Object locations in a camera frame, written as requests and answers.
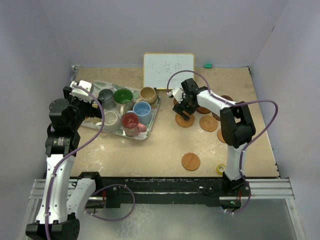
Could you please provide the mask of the woven rattan coaster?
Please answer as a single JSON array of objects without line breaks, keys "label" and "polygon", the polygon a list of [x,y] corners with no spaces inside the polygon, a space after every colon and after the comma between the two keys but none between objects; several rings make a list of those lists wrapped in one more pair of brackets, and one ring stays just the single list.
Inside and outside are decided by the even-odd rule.
[{"label": "woven rattan coaster", "polygon": [[199,125],[206,132],[214,132],[218,128],[218,121],[211,115],[205,115],[200,118]]},{"label": "woven rattan coaster", "polygon": [[175,115],[175,122],[179,127],[189,128],[195,123],[195,117],[194,117],[194,115],[191,115],[189,117],[189,120],[185,120],[179,114],[176,114]]}]

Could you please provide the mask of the dark walnut coaster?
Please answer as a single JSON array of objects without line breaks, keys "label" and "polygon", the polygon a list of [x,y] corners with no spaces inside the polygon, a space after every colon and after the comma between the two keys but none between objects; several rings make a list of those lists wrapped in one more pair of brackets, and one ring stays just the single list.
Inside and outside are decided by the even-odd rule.
[{"label": "dark walnut coaster", "polygon": [[215,113],[212,113],[212,116],[213,116],[217,121],[220,121],[220,120],[221,120],[220,117],[219,117],[217,114],[215,114]]},{"label": "dark walnut coaster", "polygon": [[228,100],[228,101],[233,101],[233,99],[228,95],[222,95],[221,97]]}]

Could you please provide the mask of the orange wooden coaster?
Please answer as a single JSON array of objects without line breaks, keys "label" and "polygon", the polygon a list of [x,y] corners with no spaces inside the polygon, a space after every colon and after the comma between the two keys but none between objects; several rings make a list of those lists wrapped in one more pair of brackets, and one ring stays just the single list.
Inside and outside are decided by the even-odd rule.
[{"label": "orange wooden coaster", "polygon": [[218,137],[218,139],[219,139],[222,143],[225,143],[225,140],[224,140],[224,138],[223,138],[222,130],[221,130],[221,129],[219,129],[219,130],[217,131],[217,137]]},{"label": "orange wooden coaster", "polygon": [[200,158],[192,152],[188,152],[183,155],[181,159],[182,166],[188,171],[195,171],[200,167]]}]

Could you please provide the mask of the red pink mug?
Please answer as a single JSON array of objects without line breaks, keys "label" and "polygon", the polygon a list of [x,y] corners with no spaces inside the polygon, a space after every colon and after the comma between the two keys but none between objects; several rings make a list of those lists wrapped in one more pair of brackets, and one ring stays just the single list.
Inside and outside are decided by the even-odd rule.
[{"label": "red pink mug", "polygon": [[147,127],[140,123],[138,116],[133,112],[127,112],[121,117],[121,125],[125,135],[132,138],[147,131]]}]

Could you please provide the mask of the orange wooden coaster front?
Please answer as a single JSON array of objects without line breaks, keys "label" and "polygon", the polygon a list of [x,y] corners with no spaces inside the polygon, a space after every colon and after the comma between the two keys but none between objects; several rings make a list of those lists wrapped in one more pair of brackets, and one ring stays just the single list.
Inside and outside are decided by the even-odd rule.
[{"label": "orange wooden coaster front", "polygon": [[181,159],[182,166],[188,171],[195,171],[200,167],[200,158],[192,152],[188,152],[183,155]]}]

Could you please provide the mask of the yellow mug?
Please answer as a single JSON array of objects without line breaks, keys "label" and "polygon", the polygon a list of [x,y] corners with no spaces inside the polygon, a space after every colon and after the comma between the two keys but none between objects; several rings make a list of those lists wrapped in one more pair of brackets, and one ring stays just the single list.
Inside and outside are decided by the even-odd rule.
[{"label": "yellow mug", "polygon": [[98,117],[86,117],[85,121],[86,122],[91,122],[93,125],[95,125],[97,123],[100,123],[102,121],[102,119],[98,118]]}]

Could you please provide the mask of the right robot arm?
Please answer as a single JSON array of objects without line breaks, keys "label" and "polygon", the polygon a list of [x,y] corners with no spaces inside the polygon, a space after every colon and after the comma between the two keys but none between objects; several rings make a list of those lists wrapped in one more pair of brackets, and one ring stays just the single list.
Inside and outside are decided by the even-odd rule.
[{"label": "right robot arm", "polygon": [[208,87],[199,87],[193,78],[184,80],[181,87],[167,90],[167,95],[177,101],[173,111],[189,120],[197,108],[203,107],[220,118],[220,129],[227,147],[227,164],[222,173],[222,190],[235,195],[244,185],[246,145],[256,134],[256,128],[244,102],[236,103],[218,96]]}]

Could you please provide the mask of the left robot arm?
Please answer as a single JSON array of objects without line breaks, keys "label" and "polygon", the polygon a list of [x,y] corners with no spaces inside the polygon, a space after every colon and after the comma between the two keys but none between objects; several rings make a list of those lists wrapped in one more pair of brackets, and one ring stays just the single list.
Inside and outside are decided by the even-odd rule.
[{"label": "left robot arm", "polygon": [[104,119],[101,102],[93,95],[91,83],[73,81],[63,89],[63,98],[49,105],[51,123],[45,142],[46,179],[43,198],[34,223],[25,234],[32,240],[76,240],[80,232],[80,214],[91,196],[103,191],[98,172],[82,176],[71,194],[71,171],[76,160],[85,118]]}]

